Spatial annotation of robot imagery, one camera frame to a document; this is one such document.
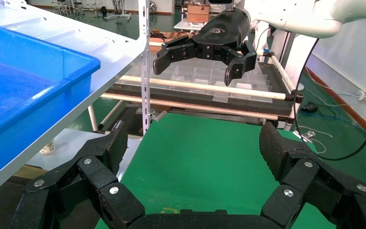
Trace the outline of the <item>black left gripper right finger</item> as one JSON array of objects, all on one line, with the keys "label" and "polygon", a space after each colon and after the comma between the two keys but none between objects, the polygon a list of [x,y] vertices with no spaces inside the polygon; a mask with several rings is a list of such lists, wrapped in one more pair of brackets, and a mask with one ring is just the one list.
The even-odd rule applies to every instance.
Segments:
[{"label": "black left gripper right finger", "polygon": [[279,186],[261,215],[283,229],[293,226],[305,204],[316,207],[338,229],[366,229],[366,183],[326,163],[305,143],[262,126],[260,153]]}]

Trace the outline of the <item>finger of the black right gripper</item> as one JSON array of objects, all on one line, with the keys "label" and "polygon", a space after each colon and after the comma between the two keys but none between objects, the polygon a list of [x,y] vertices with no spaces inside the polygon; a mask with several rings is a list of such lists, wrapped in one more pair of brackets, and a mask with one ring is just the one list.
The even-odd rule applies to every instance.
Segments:
[{"label": "finger of the black right gripper", "polygon": [[254,70],[257,53],[249,41],[244,41],[241,46],[230,48],[222,47],[222,62],[227,65],[224,74],[224,83],[229,86],[234,79],[241,79],[243,74]]},{"label": "finger of the black right gripper", "polygon": [[197,44],[188,35],[176,38],[161,45],[157,57],[153,61],[155,75],[160,75],[171,63],[180,62],[196,57]]}]

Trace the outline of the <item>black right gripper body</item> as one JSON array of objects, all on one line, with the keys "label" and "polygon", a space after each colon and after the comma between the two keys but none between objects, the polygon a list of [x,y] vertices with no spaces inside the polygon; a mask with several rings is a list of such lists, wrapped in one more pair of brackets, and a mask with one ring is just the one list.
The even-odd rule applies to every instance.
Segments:
[{"label": "black right gripper body", "polygon": [[248,11],[224,10],[204,25],[192,37],[195,57],[207,60],[232,60],[238,57],[236,48],[242,45],[250,30]]}]

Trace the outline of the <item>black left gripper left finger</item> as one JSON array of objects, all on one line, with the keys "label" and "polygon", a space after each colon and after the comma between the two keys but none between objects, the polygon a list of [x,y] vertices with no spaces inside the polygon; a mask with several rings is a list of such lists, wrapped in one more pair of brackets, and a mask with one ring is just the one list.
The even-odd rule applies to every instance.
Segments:
[{"label": "black left gripper left finger", "polygon": [[10,228],[58,229],[89,200],[107,227],[128,229],[145,208],[117,178],[127,142],[127,127],[119,120],[107,135],[86,141],[70,161],[32,179]]}]

